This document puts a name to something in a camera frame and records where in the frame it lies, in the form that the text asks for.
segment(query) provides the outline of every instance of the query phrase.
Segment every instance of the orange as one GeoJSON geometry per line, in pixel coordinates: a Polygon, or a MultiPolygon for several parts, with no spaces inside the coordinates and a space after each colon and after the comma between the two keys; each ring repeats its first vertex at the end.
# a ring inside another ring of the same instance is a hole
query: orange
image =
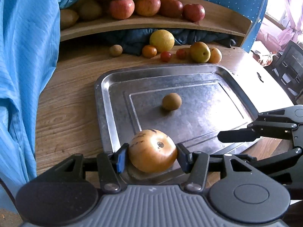
{"type": "Polygon", "coordinates": [[[142,49],[142,55],[145,57],[145,58],[152,58],[152,57],[155,57],[157,54],[157,49],[152,46],[152,45],[146,45],[144,46],[144,48],[142,49]]]}

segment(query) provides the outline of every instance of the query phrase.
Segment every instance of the cherry tomato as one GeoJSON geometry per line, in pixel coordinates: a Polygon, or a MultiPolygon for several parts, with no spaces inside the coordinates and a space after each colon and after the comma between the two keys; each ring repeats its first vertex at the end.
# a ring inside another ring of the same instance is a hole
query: cherry tomato
{"type": "Polygon", "coordinates": [[[178,59],[184,60],[186,59],[187,52],[185,51],[185,49],[178,49],[176,52],[176,56],[178,59]]]}
{"type": "Polygon", "coordinates": [[[172,58],[172,54],[169,53],[168,51],[164,51],[161,53],[160,58],[163,62],[169,62],[170,59],[172,58]]]}

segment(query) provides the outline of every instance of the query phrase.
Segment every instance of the black chair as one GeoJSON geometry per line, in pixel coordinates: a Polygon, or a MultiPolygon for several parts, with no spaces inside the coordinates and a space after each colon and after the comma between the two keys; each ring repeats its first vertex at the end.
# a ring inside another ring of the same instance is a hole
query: black chair
{"type": "Polygon", "coordinates": [[[303,49],[289,41],[279,60],[267,70],[296,105],[303,94],[303,49]]]}

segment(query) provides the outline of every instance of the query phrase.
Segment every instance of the silver baking tray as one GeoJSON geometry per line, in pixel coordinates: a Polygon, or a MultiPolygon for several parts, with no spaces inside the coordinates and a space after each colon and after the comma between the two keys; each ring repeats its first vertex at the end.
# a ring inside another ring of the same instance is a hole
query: silver baking tray
{"type": "MultiPolygon", "coordinates": [[[[221,130],[246,128],[258,112],[233,75],[215,64],[154,65],[118,69],[100,76],[95,84],[104,151],[117,151],[144,129],[157,129],[183,143],[189,151],[239,154],[254,142],[221,143],[221,130]],[[178,93],[182,106],[161,108],[162,99],[178,93]]],[[[142,173],[131,164],[122,178],[127,183],[163,184],[186,180],[178,162],[164,173],[142,173]]]]}

